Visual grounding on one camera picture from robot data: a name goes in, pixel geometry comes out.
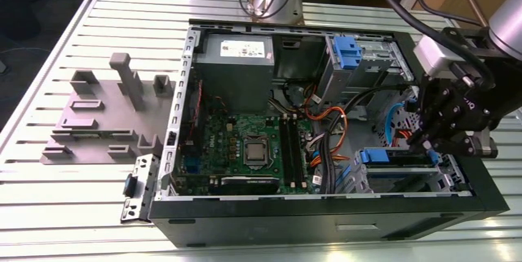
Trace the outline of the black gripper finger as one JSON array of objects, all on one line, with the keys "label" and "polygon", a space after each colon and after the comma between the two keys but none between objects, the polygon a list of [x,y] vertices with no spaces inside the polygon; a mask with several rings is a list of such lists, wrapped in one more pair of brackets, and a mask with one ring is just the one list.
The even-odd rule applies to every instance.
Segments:
[{"label": "black gripper finger", "polygon": [[410,137],[410,146],[422,146],[426,141],[435,142],[449,140],[454,135],[450,122],[459,113],[453,111],[450,81],[423,81],[418,94],[418,129]]},{"label": "black gripper finger", "polygon": [[437,140],[435,151],[454,156],[497,158],[498,147],[490,130],[474,131],[471,135],[457,135],[455,140]]}]

